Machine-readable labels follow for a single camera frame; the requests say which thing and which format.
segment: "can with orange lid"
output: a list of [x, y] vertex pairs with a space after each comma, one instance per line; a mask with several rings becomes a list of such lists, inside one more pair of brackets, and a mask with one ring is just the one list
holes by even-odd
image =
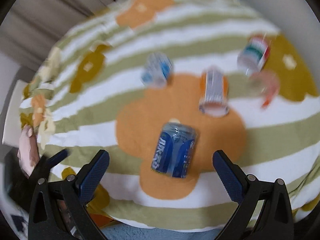
[[201, 75], [199, 109], [203, 113], [222, 117], [229, 112], [227, 104], [228, 79], [217, 68]]

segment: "blue gripper pad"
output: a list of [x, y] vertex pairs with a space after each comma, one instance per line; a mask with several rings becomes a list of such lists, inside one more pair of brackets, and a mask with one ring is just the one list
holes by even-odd
[[92, 200], [95, 189], [97, 188], [100, 180], [106, 172], [110, 162], [109, 153], [105, 150], [100, 150], [93, 160], [82, 167], [77, 177], [82, 177], [81, 171], [85, 172], [80, 184], [77, 185], [78, 198], [81, 204], [86, 204]]
[[212, 162], [220, 180], [228, 192], [229, 197], [232, 201], [237, 202], [240, 205], [244, 198], [244, 190], [241, 182], [218, 151], [213, 154]]
[[58, 165], [62, 162], [65, 158], [68, 157], [68, 150], [63, 149], [62, 151], [58, 152], [57, 154], [53, 155], [51, 158], [47, 160], [47, 164], [49, 168], [53, 168], [54, 166]]

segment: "blue can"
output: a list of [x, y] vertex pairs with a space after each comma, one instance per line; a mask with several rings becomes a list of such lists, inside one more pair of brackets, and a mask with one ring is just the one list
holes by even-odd
[[196, 131], [179, 123], [162, 127], [151, 168], [174, 178], [185, 178], [191, 161]]

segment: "can lid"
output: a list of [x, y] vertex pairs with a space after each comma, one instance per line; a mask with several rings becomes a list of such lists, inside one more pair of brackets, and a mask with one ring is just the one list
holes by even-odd
[[196, 130], [193, 127], [189, 125], [177, 123], [177, 122], [172, 122], [172, 121], [165, 123], [162, 129], [163, 130], [175, 129], [176, 132], [184, 132], [188, 134], [193, 134], [194, 136], [197, 135]]
[[227, 105], [218, 104], [200, 104], [199, 110], [204, 114], [214, 117], [223, 117], [229, 113], [229, 107]]

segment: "metal screw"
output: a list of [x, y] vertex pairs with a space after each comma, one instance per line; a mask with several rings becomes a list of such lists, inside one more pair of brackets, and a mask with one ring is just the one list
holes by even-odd
[[67, 181], [73, 181], [75, 178], [76, 178], [75, 175], [70, 174], [70, 175], [67, 176]]
[[256, 180], [256, 177], [254, 175], [252, 175], [252, 174], [249, 174], [247, 177], [248, 177], [248, 180], [250, 180], [250, 181], [255, 181]]
[[38, 184], [39, 184], [39, 185], [43, 184], [44, 182], [45, 182], [45, 179], [44, 179], [44, 178], [41, 178], [41, 179], [38, 180]]
[[282, 179], [277, 179], [277, 182], [279, 185], [283, 185], [284, 184], [284, 181]]

